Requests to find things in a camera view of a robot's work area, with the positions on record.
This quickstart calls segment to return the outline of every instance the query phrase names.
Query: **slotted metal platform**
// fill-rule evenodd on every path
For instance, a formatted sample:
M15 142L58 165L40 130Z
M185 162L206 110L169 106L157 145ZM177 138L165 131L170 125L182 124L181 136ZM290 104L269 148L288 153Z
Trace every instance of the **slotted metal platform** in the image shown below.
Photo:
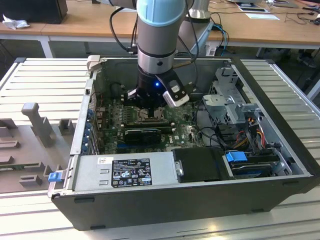
M320 111L275 64L242 60L262 90L288 122L314 159L320 163ZM255 102L246 87L244 92Z
M0 82L0 115L16 125L29 125L24 103L38 103L51 124L63 117L77 122L86 81L85 58L27 58L14 63Z

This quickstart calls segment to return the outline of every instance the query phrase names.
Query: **sticker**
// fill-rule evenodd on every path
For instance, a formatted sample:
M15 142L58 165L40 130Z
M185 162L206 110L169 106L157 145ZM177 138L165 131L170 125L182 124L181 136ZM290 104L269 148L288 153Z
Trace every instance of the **sticker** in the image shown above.
M111 164L113 160L114 160L113 156L98 157L98 164Z
M3 168L0 168L0 172L1 171L13 171L14 169L12 167L3 167Z
M112 161L111 186L113 188L148 185L152 185L151 166L149 158Z

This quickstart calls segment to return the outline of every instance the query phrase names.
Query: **wooden desk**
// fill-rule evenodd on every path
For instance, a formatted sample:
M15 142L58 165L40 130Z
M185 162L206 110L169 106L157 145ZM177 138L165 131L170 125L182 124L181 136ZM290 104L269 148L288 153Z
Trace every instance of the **wooden desk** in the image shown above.
M68 12L61 24L47 24L42 35L109 37L113 35L109 18L115 10L106 4L91 4L90 1L67 0ZM113 28L119 38L131 38L136 21L135 12L119 12L113 17Z
M309 13L310 11L303 10L301 8L273 8L271 12L280 20L263 20L250 19L245 13L241 12L237 7L230 8L233 7L234 4L211 3L210 6L216 8L209 8L210 12L226 12L220 13L220 16L222 20L223 29L225 29L229 33L229 41L231 45L233 43L315 45L316 49L320 46L320 26L317 26L312 23L300 25L289 19L287 19L287 21L285 22L285 13L287 12ZM290 14L288 16L302 23L302 20L298 19L296 14ZM213 14L212 17L216 21L216 23L219 23L219 18L216 14ZM315 19L315 16L310 15L301 15L300 17ZM217 40L217 35L211 33L208 40Z
M75 0L67 0L67 6L68 13L61 24L31 23L30 28L18 30L7 29L0 24L0 39L38 40L47 58L54 57L50 41L115 42L109 27L109 18L114 7ZM263 20L250 19L232 3L211 3L210 6L216 8L210 8L211 12L221 12L223 28L229 33L229 46L293 49L320 47L320 26L312 23L299 25L293 21L285 22L284 13L307 13L306 10L274 8L271 12L278 13L274 15L280 20ZM212 17L217 23L219 22L216 14ZM299 20L297 15L290 17ZM121 42L130 41L135 19L134 12L119 12L114 17L113 26ZM221 39L221 33L213 31L208 43L217 45Z
M17 28L13 30L7 28L4 24L0 24L0 34L23 34L23 35L41 35L41 30L45 27L45 23L31 23L30 27Z

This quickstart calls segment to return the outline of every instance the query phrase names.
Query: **floor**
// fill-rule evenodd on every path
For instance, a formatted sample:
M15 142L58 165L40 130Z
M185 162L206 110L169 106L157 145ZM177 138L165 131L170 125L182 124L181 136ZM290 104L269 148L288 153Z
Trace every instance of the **floor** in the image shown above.
M27 40L2 40L1 43L10 52L10 54L0 46L0 79L6 73L13 58L27 57L27 58L44 58L45 55L42 47L38 41ZM87 58L83 42L70 42L70 41L54 41L50 43L57 58ZM89 47L91 55L105 55L105 56L125 56L125 53L117 43L103 43L103 42L90 42ZM242 59L255 59L257 48L254 47L228 47L227 52L224 53L225 57L237 56ZM307 67L297 62L298 50L292 49L290 57L281 58L281 54L277 50L268 49L264 55L265 59L273 59L278 66L292 79L300 88L304 85L305 80L314 72L313 68ZM316 56L315 61L320 65L320 53ZM320 94L314 100L315 104L320 106Z

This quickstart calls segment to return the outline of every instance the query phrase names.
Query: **blue release tab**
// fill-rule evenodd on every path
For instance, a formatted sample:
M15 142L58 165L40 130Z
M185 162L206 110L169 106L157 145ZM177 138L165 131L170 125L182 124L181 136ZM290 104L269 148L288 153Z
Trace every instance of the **blue release tab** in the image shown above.
M230 151L226 155L228 162L246 162L248 161L246 154L243 151Z
M51 172L48 177L48 181L51 182L62 182L62 172Z

